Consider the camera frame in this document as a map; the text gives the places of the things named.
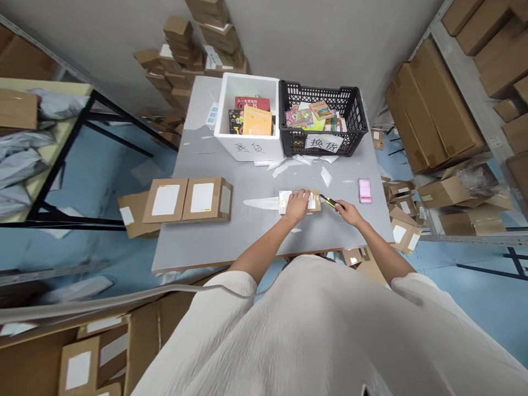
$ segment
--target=red book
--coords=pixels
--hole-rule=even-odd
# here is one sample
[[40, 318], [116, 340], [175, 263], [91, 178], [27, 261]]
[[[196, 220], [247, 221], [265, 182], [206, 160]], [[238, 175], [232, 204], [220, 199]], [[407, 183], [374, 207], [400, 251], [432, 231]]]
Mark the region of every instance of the red book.
[[270, 100], [266, 98], [254, 98], [247, 96], [235, 97], [235, 107], [237, 110], [244, 110], [244, 106], [251, 106], [260, 110], [270, 111]]

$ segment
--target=orange book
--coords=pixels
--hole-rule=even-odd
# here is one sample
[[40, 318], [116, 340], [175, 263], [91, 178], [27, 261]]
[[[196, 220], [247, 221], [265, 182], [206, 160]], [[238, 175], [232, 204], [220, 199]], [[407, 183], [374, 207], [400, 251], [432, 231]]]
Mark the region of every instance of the orange book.
[[243, 135], [268, 135], [271, 136], [271, 112], [257, 109], [248, 105], [244, 106]]

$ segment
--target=paper sign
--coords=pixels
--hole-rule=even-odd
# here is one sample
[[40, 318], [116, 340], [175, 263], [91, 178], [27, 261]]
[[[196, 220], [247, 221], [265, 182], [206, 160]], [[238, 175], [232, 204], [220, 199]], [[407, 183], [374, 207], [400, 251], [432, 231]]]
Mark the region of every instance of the paper sign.
[[411, 242], [409, 242], [409, 250], [414, 250], [419, 239], [420, 239], [420, 236], [418, 234], [414, 234], [412, 236]]
[[91, 357], [92, 352], [88, 351], [68, 359], [66, 390], [77, 388], [88, 383]]
[[334, 135], [309, 134], [306, 137], [305, 149], [323, 149], [336, 153], [343, 143], [343, 138]]
[[211, 211], [214, 189], [214, 183], [195, 184], [192, 187], [191, 213]]
[[132, 216], [130, 206], [119, 208], [119, 211], [121, 212], [121, 217], [123, 218], [123, 223], [125, 223], [125, 226], [128, 226], [134, 222], [134, 216]]
[[179, 184], [161, 185], [156, 190], [154, 206], [152, 207], [153, 216], [172, 215], [176, 209], [178, 201]]
[[392, 234], [394, 235], [394, 241], [396, 243], [400, 243], [406, 232], [407, 230], [405, 228], [399, 225], [395, 225], [394, 229], [392, 230]]
[[220, 211], [222, 213], [229, 213], [231, 209], [231, 190], [226, 186], [222, 186], [222, 195], [220, 196]]

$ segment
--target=white styrofoam box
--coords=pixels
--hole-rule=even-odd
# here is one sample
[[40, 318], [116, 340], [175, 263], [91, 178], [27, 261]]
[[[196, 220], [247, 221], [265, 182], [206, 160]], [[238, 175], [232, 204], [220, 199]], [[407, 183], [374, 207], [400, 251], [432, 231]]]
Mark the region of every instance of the white styrofoam box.
[[[231, 135], [229, 110], [235, 108], [235, 97], [256, 96], [269, 99], [275, 126], [272, 136]], [[214, 136], [237, 161], [276, 161], [284, 157], [279, 131], [279, 80], [268, 77], [224, 73]]]

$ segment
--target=wall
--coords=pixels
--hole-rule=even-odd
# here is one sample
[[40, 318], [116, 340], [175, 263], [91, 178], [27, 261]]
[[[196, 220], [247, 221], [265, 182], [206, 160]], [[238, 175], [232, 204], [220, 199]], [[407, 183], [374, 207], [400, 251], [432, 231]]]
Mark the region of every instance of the wall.
[[[226, 0], [253, 74], [362, 88], [369, 117], [442, 0]], [[0, 13], [135, 111], [164, 106], [131, 53], [158, 47], [184, 0], [3, 0]]]

